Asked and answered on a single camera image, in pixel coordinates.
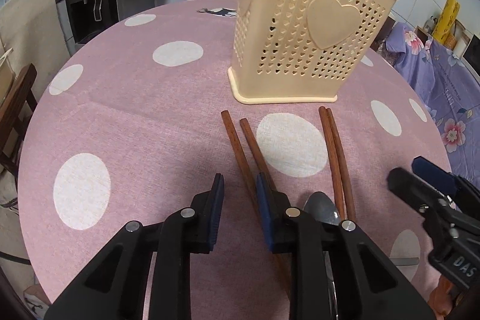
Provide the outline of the right hand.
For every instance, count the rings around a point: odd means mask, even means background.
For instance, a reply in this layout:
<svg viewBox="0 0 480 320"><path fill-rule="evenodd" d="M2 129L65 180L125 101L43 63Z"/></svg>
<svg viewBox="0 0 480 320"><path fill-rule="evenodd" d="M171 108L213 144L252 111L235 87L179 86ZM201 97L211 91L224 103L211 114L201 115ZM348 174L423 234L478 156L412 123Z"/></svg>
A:
<svg viewBox="0 0 480 320"><path fill-rule="evenodd" d="M444 320L454 313L455 319L468 319L468 311L462 304L465 292L460 292L446 277L440 276L437 287L431 292L428 305L437 320Z"/></svg>

